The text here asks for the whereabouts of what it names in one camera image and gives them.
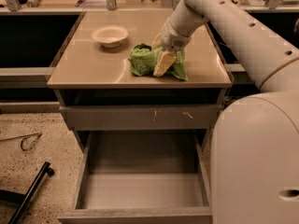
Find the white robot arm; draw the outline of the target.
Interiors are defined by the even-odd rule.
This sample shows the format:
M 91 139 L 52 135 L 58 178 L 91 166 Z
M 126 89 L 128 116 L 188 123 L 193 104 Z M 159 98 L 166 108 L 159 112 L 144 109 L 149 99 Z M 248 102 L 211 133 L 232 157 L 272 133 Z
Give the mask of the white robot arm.
M 162 46 L 185 48 L 205 21 L 257 88 L 231 102 L 213 129 L 213 224 L 299 224 L 298 48 L 230 0 L 180 0 Z

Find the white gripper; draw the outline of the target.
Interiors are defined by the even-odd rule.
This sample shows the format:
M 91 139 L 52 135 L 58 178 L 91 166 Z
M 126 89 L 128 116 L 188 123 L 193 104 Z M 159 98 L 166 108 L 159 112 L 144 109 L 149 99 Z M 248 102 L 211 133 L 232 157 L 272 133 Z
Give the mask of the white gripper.
M 163 76 L 168 68 L 175 62 L 176 55 L 173 51 L 183 50 L 191 40 L 191 26 L 185 22 L 172 22 L 168 18 L 151 43 L 153 49 L 163 46 L 167 50 L 157 51 L 157 63 L 153 75 Z

